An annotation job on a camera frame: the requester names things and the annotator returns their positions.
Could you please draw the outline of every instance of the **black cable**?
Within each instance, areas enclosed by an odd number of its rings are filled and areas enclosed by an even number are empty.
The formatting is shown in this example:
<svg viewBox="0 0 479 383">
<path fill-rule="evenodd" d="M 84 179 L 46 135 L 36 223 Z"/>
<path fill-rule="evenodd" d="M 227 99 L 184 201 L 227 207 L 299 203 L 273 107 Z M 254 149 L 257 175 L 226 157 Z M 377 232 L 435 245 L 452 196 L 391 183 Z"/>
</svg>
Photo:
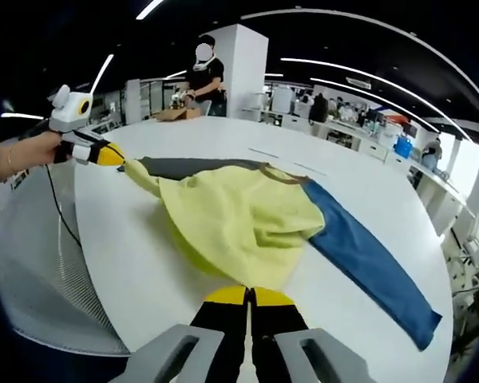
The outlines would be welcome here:
<svg viewBox="0 0 479 383">
<path fill-rule="evenodd" d="M 69 225 L 67 224 L 67 222 L 66 222 L 65 219 L 64 219 L 64 216 L 62 215 L 61 208 L 58 206 L 57 195 L 55 194 L 55 187 L 53 186 L 53 180 L 52 180 L 52 178 L 51 178 L 51 173 L 49 172 L 48 165 L 46 165 L 46 171 L 48 172 L 49 185 L 51 186 L 51 192 L 52 192 L 52 194 L 53 194 L 53 201 L 55 202 L 55 206 L 57 207 L 57 211 L 58 211 L 58 214 L 59 214 L 60 217 L 61 217 L 61 221 L 62 221 L 62 223 L 64 223 L 64 226 L 65 226 L 65 228 L 67 229 L 67 231 L 71 234 L 71 236 L 73 237 L 73 239 L 76 241 L 76 243 L 78 244 L 78 246 L 81 248 L 80 240 L 79 240 L 79 239 L 77 238 L 77 236 L 71 231 L 71 229 L 69 229 Z"/>
<path fill-rule="evenodd" d="M 468 293 L 469 291 L 475 291 L 475 290 L 479 290 L 479 286 L 474 286 L 474 287 L 472 287 L 471 289 L 468 289 L 468 290 L 454 291 L 453 295 L 460 294 L 460 293 Z"/>
</svg>

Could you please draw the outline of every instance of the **black ceiling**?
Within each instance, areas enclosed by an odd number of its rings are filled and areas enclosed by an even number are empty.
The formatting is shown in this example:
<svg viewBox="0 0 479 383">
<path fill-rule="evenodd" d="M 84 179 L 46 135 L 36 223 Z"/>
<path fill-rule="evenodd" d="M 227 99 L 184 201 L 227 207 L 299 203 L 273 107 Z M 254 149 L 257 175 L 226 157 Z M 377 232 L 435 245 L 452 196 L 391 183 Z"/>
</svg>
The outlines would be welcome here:
<svg viewBox="0 0 479 383">
<path fill-rule="evenodd" d="M 122 88 L 131 78 L 164 77 L 182 70 L 192 59 L 199 34 L 240 22 L 270 39 L 267 71 L 284 73 L 289 81 L 309 83 L 310 77 L 318 77 L 346 84 L 346 76 L 366 80 L 341 69 L 281 62 L 280 58 L 328 61 L 383 77 L 415 92 L 452 118 L 479 123 L 479 95 L 472 86 L 436 54 L 401 34 L 327 14 L 240 19 L 247 14 L 295 7 L 367 16 L 417 34 L 479 87 L 479 0 L 457 6 L 445 0 L 433 4 L 421 0 L 165 0 L 144 21 L 136 21 L 149 2 L 65 0 L 16 5 L 14 0 L 0 4 L 4 97 L 17 112 L 46 115 L 46 97 L 54 89 L 64 83 L 92 84 L 110 53 L 116 56 L 98 92 Z M 372 93 L 419 116 L 439 116 L 401 91 L 379 81 L 370 82 Z"/>
</svg>

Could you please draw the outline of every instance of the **desk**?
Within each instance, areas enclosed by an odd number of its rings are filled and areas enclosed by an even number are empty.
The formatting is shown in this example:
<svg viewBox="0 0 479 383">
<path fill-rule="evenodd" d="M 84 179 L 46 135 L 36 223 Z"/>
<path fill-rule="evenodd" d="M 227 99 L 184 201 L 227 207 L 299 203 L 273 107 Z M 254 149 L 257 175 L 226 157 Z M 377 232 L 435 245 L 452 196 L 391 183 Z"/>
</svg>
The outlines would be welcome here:
<svg viewBox="0 0 479 383">
<path fill-rule="evenodd" d="M 352 150 L 382 161 L 385 165 L 399 172 L 400 176 L 406 178 L 410 168 L 422 172 L 422 182 L 419 184 L 417 194 L 428 211 L 428 215 L 438 235 L 441 235 L 454 223 L 461 209 L 467 209 L 467 212 L 473 217 L 473 214 L 466 205 L 465 197 L 458 193 L 450 184 L 418 162 L 406 160 L 396 155 L 391 148 L 381 145 L 359 127 L 340 120 L 328 120 L 325 123 L 315 122 L 311 127 L 307 120 L 297 116 L 258 109 L 244 109 L 244 111 L 282 116 L 283 128 L 289 128 L 290 130 L 303 132 L 307 135 L 317 136 L 323 139 L 327 138 L 330 130 L 347 134 L 353 137 Z"/>
<path fill-rule="evenodd" d="M 336 144 L 246 120 L 149 120 L 106 138 L 133 158 L 244 158 L 315 179 L 385 245 L 443 319 L 430 346 L 419 352 L 384 311 L 310 245 L 283 291 L 310 328 L 322 327 L 362 356 L 378 383 L 443 380 L 453 331 L 449 275 L 440 241 L 405 178 Z M 176 323 L 189 323 L 207 293 L 230 284 L 184 260 L 172 245 L 160 202 L 125 174 L 90 164 L 77 167 L 75 177 L 85 261 L 109 320 L 131 351 Z"/>
</svg>

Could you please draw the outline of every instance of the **shirt sleeve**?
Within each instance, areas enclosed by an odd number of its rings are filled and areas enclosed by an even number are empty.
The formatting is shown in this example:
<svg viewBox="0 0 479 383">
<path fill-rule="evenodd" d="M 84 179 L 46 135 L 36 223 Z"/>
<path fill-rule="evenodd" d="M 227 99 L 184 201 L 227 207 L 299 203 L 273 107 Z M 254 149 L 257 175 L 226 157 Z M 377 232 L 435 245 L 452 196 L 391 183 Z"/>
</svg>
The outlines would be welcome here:
<svg viewBox="0 0 479 383">
<path fill-rule="evenodd" d="M 212 78 L 220 77 L 220 81 L 224 81 L 224 64 L 222 64 L 222 61 L 218 59 L 214 60 L 210 74 Z"/>
</svg>

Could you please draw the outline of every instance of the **ceiling light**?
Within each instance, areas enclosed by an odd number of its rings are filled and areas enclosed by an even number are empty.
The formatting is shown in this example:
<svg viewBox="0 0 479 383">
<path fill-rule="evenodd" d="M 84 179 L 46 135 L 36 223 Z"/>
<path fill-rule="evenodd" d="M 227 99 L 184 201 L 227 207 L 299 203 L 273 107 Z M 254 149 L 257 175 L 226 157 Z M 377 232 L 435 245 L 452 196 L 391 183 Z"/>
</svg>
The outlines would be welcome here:
<svg viewBox="0 0 479 383">
<path fill-rule="evenodd" d="M 333 82 L 333 81 L 327 81 L 327 80 L 321 80 L 320 78 L 311 78 L 312 81 L 317 81 L 317 82 L 323 82 L 325 84 L 330 84 L 330 85 L 335 85 L 335 86 L 340 86 L 340 87 L 343 87 L 343 88 L 346 88 L 346 89 L 351 89 L 351 90 L 354 90 L 355 92 L 359 92 L 359 93 L 363 93 L 363 94 L 366 94 L 367 96 L 369 97 L 373 97 L 373 98 L 376 98 L 382 102 L 385 102 L 386 104 L 388 105 L 392 105 L 396 108 L 398 108 L 399 110 L 402 110 L 404 113 L 412 116 L 415 120 L 419 120 L 421 121 L 424 125 L 426 126 L 429 126 L 431 129 L 433 129 L 436 133 L 439 133 L 438 129 L 436 129 L 432 124 L 430 124 L 428 121 L 424 120 L 423 118 L 417 116 L 416 114 L 413 114 L 410 110 L 406 110 L 404 109 L 402 106 L 399 106 L 397 104 L 395 104 L 394 102 L 392 101 L 388 101 L 384 98 L 381 98 L 380 96 L 376 96 L 375 94 L 373 93 L 369 93 L 369 92 L 366 92 L 364 90 L 361 90 L 361 89 L 357 89 L 357 88 L 354 88 L 352 86 L 349 86 L 349 85 L 344 85 L 344 84 L 339 84 L 338 82 Z"/>
<path fill-rule="evenodd" d="M 272 16 L 272 15 L 277 15 L 277 14 L 295 14 L 295 13 L 309 13 L 309 14 L 329 14 L 331 16 L 338 16 L 338 17 L 344 17 L 344 18 L 353 18 L 354 20 L 359 20 L 361 22 L 369 22 L 371 24 L 375 24 L 377 26 L 381 26 L 382 28 L 386 28 L 388 30 L 391 30 L 397 34 L 401 34 L 402 36 L 409 38 L 410 40 L 417 42 L 418 44 L 422 45 L 424 48 L 429 50 L 430 52 L 433 52 L 437 56 L 439 56 L 443 61 L 445 61 L 448 65 L 452 66 L 454 70 L 460 74 L 472 87 L 473 90 L 477 92 L 479 95 L 479 87 L 476 85 L 475 82 L 472 81 L 472 79 L 461 70 L 456 64 L 454 64 L 448 57 L 446 57 L 443 53 L 437 51 L 433 46 L 429 45 L 425 41 L 421 40 L 420 38 L 417 38 L 417 34 L 415 32 L 406 32 L 405 30 L 401 30 L 395 26 L 392 26 L 391 24 L 387 24 L 386 22 L 380 22 L 379 20 L 376 20 L 374 18 L 368 18 L 366 16 L 362 16 L 360 14 L 352 14 L 349 12 L 342 12 L 340 10 L 320 10 L 320 9 L 301 9 L 301 10 L 294 10 L 294 9 L 288 9 L 288 10 L 269 10 L 265 12 L 259 12 L 257 14 L 245 14 L 240 17 L 241 20 L 247 20 L 251 18 L 261 18 L 265 16 Z"/>
<path fill-rule="evenodd" d="M 103 76 L 103 73 L 106 71 L 106 68 L 109 66 L 112 59 L 113 59 L 113 55 L 109 54 L 109 56 L 106 58 L 105 62 L 103 63 L 103 66 L 101 67 L 99 73 L 97 74 L 96 80 L 94 81 L 94 85 L 92 89 L 90 90 L 90 94 L 94 94 L 94 91 L 96 90 L 99 80 Z"/>
<path fill-rule="evenodd" d="M 399 89 L 399 90 L 403 91 L 404 93 L 406 93 L 406 94 L 412 96 L 413 98 L 419 100 L 421 103 L 423 103 L 424 105 L 426 105 L 428 108 L 432 109 L 434 112 L 440 114 L 440 115 L 441 115 L 442 117 L 444 117 L 453 127 L 455 127 L 468 141 L 472 141 L 472 139 L 470 138 L 470 136 L 465 133 L 465 131 L 460 127 L 460 125 L 458 125 L 452 118 L 450 118 L 449 116 L 447 116 L 445 113 L 443 113 L 443 112 L 442 112 L 440 109 L 438 109 L 436 106 L 432 105 L 432 104 L 429 103 L 427 100 L 425 100 L 425 99 L 423 99 L 422 97 L 418 96 L 417 94 L 415 94 L 415 93 L 409 91 L 408 89 L 403 88 L 402 86 L 397 85 L 397 84 L 395 84 L 395 83 L 393 83 L 393 82 L 390 82 L 390 81 L 384 79 L 383 77 L 378 77 L 378 76 L 375 76 L 375 75 L 373 75 L 373 74 L 363 72 L 362 70 L 350 68 L 350 67 L 348 67 L 348 66 L 332 64 L 332 63 L 330 63 L 330 62 L 315 61 L 315 60 L 304 60 L 304 59 L 301 59 L 301 58 L 281 58 L 280 60 L 281 60 L 281 61 L 292 61 L 292 62 L 305 62 L 305 63 L 308 63 L 308 64 L 318 64 L 318 65 L 331 66 L 331 67 L 333 67 L 333 68 L 350 70 L 351 72 L 355 72 L 355 73 L 358 73 L 358 74 L 362 74 L 363 76 L 371 77 L 371 78 L 374 78 L 375 80 L 384 82 L 384 83 L 386 83 L 386 84 L 388 84 L 388 85 L 391 85 L 391 86 L 395 87 L 396 89 Z"/>
<path fill-rule="evenodd" d="M 23 114 L 23 113 L 2 113 L 0 117 L 17 117 L 17 118 L 30 118 L 31 120 L 44 120 L 44 117 L 41 116 L 33 116 L 31 114 Z"/>
<path fill-rule="evenodd" d="M 180 72 L 173 73 L 173 74 L 171 74 L 170 76 L 167 76 L 167 77 L 165 78 L 165 80 L 170 80 L 171 78 L 180 76 L 181 74 L 185 74 L 185 73 L 186 73 L 186 70 L 181 70 Z"/>
<path fill-rule="evenodd" d="M 148 14 L 154 11 L 154 9 L 159 6 L 163 0 L 152 0 L 137 16 L 137 20 L 144 20 Z"/>
</svg>

